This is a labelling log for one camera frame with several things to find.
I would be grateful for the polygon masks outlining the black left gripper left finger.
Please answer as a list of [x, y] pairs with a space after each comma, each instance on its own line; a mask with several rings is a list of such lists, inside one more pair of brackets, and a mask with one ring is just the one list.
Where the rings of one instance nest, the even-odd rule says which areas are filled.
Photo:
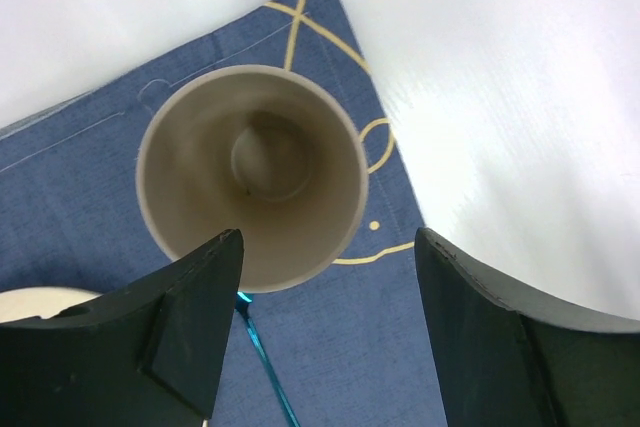
[[244, 241], [227, 230], [118, 290], [1, 326], [5, 426], [199, 426], [216, 403]]

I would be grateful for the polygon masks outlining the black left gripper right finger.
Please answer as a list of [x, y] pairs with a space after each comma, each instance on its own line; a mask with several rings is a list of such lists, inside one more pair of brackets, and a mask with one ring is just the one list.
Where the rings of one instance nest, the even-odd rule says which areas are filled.
[[414, 252], [448, 425], [638, 425], [638, 321], [534, 288], [429, 228]]

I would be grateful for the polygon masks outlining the blue metal spoon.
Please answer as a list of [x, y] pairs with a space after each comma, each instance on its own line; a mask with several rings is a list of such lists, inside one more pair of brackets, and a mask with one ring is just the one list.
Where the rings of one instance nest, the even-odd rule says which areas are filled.
[[281, 382], [276, 374], [276, 371], [269, 359], [267, 351], [260, 338], [257, 326], [250, 314], [250, 305], [253, 302], [251, 295], [238, 291], [236, 294], [235, 310], [241, 316], [248, 336], [256, 350], [262, 366], [267, 374], [267, 377], [271, 383], [273, 391], [278, 399], [280, 407], [283, 411], [287, 424], [290, 427], [300, 427], [301, 424], [289, 402], [289, 399], [281, 385]]

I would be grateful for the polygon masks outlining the cream round plate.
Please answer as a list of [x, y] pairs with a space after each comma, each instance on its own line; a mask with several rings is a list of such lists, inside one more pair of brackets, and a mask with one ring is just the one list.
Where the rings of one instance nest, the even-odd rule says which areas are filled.
[[28, 287], [0, 294], [0, 322], [51, 318], [71, 306], [99, 297], [99, 293], [69, 287]]

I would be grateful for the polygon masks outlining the blue cloth placemat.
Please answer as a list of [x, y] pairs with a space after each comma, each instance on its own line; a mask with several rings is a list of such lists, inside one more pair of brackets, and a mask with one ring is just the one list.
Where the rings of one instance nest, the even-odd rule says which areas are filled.
[[166, 264], [136, 201], [152, 115], [180, 87], [241, 64], [292, 69], [358, 128], [370, 167], [362, 224], [311, 281], [249, 312], [304, 426], [442, 426], [413, 241], [423, 221], [341, 0], [272, 0], [1, 135], [1, 286], [107, 292]]

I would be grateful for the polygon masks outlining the beige speckled cup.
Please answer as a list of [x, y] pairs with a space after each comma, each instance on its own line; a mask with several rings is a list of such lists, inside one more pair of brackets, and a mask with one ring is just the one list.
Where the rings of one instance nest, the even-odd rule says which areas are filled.
[[347, 249], [369, 174], [356, 127], [328, 91], [279, 67], [240, 65], [164, 102], [142, 137], [135, 183], [170, 259], [239, 231], [239, 287], [254, 294], [300, 285]]

